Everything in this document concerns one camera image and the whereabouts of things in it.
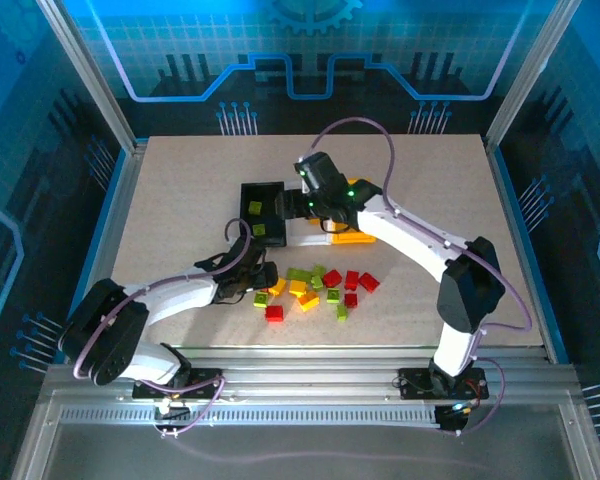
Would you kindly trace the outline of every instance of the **red block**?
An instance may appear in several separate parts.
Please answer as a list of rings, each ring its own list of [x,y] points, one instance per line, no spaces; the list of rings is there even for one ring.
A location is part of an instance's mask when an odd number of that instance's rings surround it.
[[[360,283],[360,285],[362,285],[362,287],[369,293],[373,293],[375,289],[378,288],[378,285],[380,285],[380,282],[377,281],[373,275],[367,272],[360,277],[358,283]]]
[[[347,308],[356,308],[358,306],[358,294],[345,293],[344,294],[344,306]]]
[[[347,276],[344,280],[345,290],[356,290],[358,288],[358,272],[347,270]]]
[[[322,277],[322,283],[327,288],[333,288],[342,281],[342,275],[337,270],[331,270]]]
[[[267,322],[281,322],[284,319],[282,305],[269,305],[264,311]]]

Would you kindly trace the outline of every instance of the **wooden board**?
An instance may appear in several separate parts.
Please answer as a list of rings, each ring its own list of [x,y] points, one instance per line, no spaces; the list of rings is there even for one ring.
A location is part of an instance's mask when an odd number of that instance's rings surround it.
[[[396,135],[397,162],[391,197],[427,222],[467,239],[478,235],[496,246],[503,273],[529,303],[507,222],[482,142],[477,135]],[[195,261],[226,251],[225,223],[239,212],[240,184],[293,180],[293,162],[309,136],[153,137],[143,160],[116,260],[118,283],[144,283],[177,273]],[[348,177],[381,185],[388,148],[380,135],[331,135],[319,146]],[[442,329],[435,304],[438,284],[415,262],[382,242],[372,245],[271,249],[287,267],[314,263],[368,271],[381,286],[373,295],[358,289],[359,307],[345,323],[324,295],[302,313],[284,294],[281,324],[268,324],[253,294],[236,306],[214,305],[183,312],[145,332],[154,342],[178,346],[434,346]],[[508,295],[492,315],[522,325]],[[537,326],[519,335],[492,331],[485,345],[540,345]]]

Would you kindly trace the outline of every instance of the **gear graphic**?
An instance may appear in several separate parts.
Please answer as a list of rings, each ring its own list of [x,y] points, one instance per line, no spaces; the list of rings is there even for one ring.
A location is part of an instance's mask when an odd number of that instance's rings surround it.
[[[41,14],[35,0],[0,0],[0,30],[19,49],[38,35]]]
[[[267,0],[269,20],[280,28],[291,28],[294,34],[327,33],[329,27],[340,28],[344,20],[353,18],[361,0]]]

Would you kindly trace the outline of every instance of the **glass enclosure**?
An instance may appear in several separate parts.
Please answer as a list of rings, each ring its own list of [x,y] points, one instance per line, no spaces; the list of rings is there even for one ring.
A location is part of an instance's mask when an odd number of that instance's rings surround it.
[[[66,318],[119,151],[35,2],[0,2],[0,478],[53,359],[52,322]]]
[[[139,137],[317,133],[354,114],[394,133],[483,134],[553,6],[65,4]]]
[[[599,384],[600,0],[580,5],[501,150],[569,360]]]

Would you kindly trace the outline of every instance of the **beige work surface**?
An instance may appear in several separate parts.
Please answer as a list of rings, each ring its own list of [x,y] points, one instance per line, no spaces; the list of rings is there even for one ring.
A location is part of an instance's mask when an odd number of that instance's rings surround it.
[[[527,304],[522,277],[491,171],[477,135],[396,135],[397,161],[390,195],[427,222],[467,239],[478,235],[496,246],[503,273]],[[118,283],[144,283],[177,273],[195,261],[227,250],[224,225],[239,213],[240,184],[294,180],[293,162],[309,136],[152,137],[116,260]],[[380,135],[331,135],[319,145],[341,172],[381,185],[388,148]],[[411,259],[382,242],[356,246],[270,249],[268,260],[287,267],[314,263],[368,271],[381,286],[358,288],[359,306],[346,323],[335,307],[321,304],[302,313],[294,297],[276,299],[281,324],[268,324],[253,306],[253,293],[235,306],[213,305],[183,312],[149,327],[145,338],[176,346],[437,345],[442,320],[436,311],[438,284]],[[491,317],[522,325],[505,295]],[[537,328],[520,335],[493,330],[484,345],[540,345]]]

